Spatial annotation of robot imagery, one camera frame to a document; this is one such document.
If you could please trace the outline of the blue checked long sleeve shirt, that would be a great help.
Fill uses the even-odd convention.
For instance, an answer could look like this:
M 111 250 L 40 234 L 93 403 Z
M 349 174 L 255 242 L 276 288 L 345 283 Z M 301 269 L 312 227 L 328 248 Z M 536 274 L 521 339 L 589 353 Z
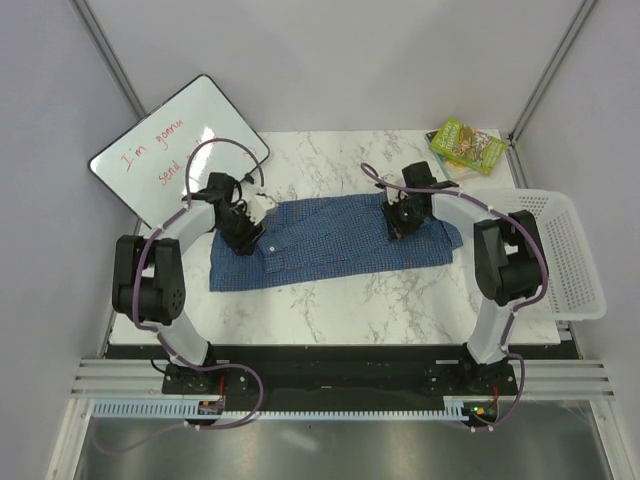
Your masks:
M 356 194 L 282 202 L 264 220 L 249 256 L 215 237 L 209 290 L 263 290 L 309 281 L 448 265 L 463 245 L 452 225 L 427 220 L 392 240 L 381 210 L 385 195 Z

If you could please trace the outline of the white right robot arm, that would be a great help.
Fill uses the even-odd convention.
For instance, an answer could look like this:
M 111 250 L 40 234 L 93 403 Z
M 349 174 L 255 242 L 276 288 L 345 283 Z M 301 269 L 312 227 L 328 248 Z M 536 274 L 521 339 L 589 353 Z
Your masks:
M 473 273 L 482 303 L 466 342 L 472 358 L 458 368 L 467 392 L 483 392 L 494 381 L 490 364 L 509 356 L 508 343 L 517 313 L 544 298 L 549 269 L 533 214 L 498 211 L 463 192 L 452 181 L 438 182 L 425 162 L 411 164 L 399 177 L 383 177 L 382 209 L 390 236 L 401 239 L 428 219 L 454 226 L 471 240 Z

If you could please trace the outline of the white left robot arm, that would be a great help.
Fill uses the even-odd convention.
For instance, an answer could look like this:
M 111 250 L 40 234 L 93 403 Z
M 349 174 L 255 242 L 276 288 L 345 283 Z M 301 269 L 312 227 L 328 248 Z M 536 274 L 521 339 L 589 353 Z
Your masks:
M 185 370 L 185 382 L 208 393 L 219 382 L 213 346 L 185 311 L 182 257 L 206 233 L 214 232 L 237 256 L 249 256 L 276 207 L 261 190 L 244 192 L 228 174 L 212 173 L 207 185 L 183 199 L 177 213 L 147 236 L 123 235 L 116 242 L 112 306 L 136 328 L 153 333 L 170 359 Z

